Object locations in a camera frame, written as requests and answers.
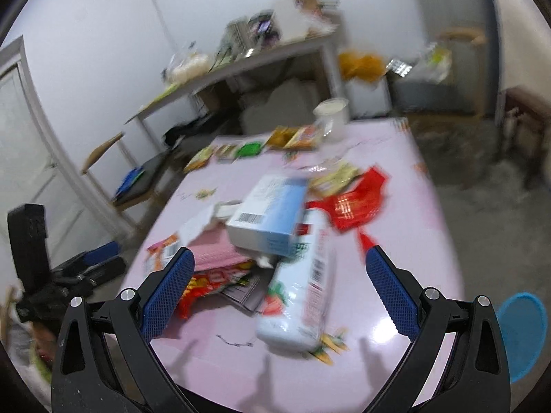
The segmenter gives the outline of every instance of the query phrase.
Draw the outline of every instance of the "blue textured gripper pad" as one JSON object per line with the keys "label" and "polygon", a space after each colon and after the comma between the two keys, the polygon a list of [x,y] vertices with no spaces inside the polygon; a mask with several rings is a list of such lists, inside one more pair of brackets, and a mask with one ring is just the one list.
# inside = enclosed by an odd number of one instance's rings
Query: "blue textured gripper pad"
{"label": "blue textured gripper pad", "polygon": [[377,249],[367,251],[365,268],[398,332],[414,341],[419,333],[417,305]]}
{"label": "blue textured gripper pad", "polygon": [[146,342],[150,342],[151,339],[163,333],[194,271],[194,254],[186,250],[144,306],[142,335]]}

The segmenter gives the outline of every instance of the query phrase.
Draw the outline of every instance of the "metal screw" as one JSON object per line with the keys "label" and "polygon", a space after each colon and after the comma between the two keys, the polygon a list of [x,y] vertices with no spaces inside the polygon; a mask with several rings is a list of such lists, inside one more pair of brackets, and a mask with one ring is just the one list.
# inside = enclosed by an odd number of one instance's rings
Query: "metal screw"
{"label": "metal screw", "polygon": [[488,297],[485,297],[482,295],[481,297],[478,297],[478,302],[481,306],[488,307],[490,305],[490,299]]}
{"label": "metal screw", "polygon": [[135,293],[136,292],[134,292],[134,289],[131,289],[131,288],[123,290],[121,294],[121,299],[123,299],[124,301],[130,301],[131,299],[134,298]]}
{"label": "metal screw", "polygon": [[429,299],[438,299],[440,298],[440,292],[437,291],[435,288],[428,288],[425,290],[425,295]]}
{"label": "metal screw", "polygon": [[81,297],[74,297],[71,300],[71,306],[73,306],[73,307],[80,306],[81,303],[82,303],[82,298]]}

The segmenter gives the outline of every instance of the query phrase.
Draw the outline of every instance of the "door frame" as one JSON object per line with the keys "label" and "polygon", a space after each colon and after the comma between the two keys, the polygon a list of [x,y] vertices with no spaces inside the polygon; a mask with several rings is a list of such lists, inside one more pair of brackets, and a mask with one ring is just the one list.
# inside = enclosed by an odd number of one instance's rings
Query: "door frame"
{"label": "door frame", "polygon": [[48,152],[56,161],[57,168],[62,176],[67,180],[73,191],[75,191],[83,205],[92,212],[97,221],[113,235],[115,240],[124,242],[127,239],[128,232],[123,228],[116,214],[103,201],[100,201],[81,178],[46,118],[37,91],[32,83],[23,36],[18,37],[12,43],[0,49],[0,76],[3,76],[14,67],[17,67],[19,71],[23,93],[35,127],[46,149],[48,149]]}

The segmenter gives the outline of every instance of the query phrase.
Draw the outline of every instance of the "stool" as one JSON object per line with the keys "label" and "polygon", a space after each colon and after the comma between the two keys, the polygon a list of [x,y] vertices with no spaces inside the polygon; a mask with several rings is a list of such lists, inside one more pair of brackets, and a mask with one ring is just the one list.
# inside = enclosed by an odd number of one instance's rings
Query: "stool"
{"label": "stool", "polygon": [[[506,143],[505,125],[513,119],[512,134],[509,145]],[[545,132],[551,123],[551,104],[522,86],[508,88],[505,91],[505,113],[500,122],[498,136],[497,160],[502,160],[506,153],[518,150],[516,141],[519,127],[522,126],[536,135],[536,147],[528,159],[528,169],[524,178],[524,187],[528,189],[532,179],[539,174],[543,159],[547,153]]]}

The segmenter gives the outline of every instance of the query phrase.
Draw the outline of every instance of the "green package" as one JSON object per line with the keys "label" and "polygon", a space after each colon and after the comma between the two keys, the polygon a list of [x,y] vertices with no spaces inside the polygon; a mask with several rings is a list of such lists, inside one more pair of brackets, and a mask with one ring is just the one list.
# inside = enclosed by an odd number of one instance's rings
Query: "green package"
{"label": "green package", "polygon": [[242,157],[254,157],[256,155],[258,155],[260,153],[260,151],[262,150],[262,147],[264,146],[263,143],[259,142],[259,141],[255,141],[255,142],[248,142],[247,144],[244,144],[241,149],[239,149],[235,156],[237,158],[242,158]]}

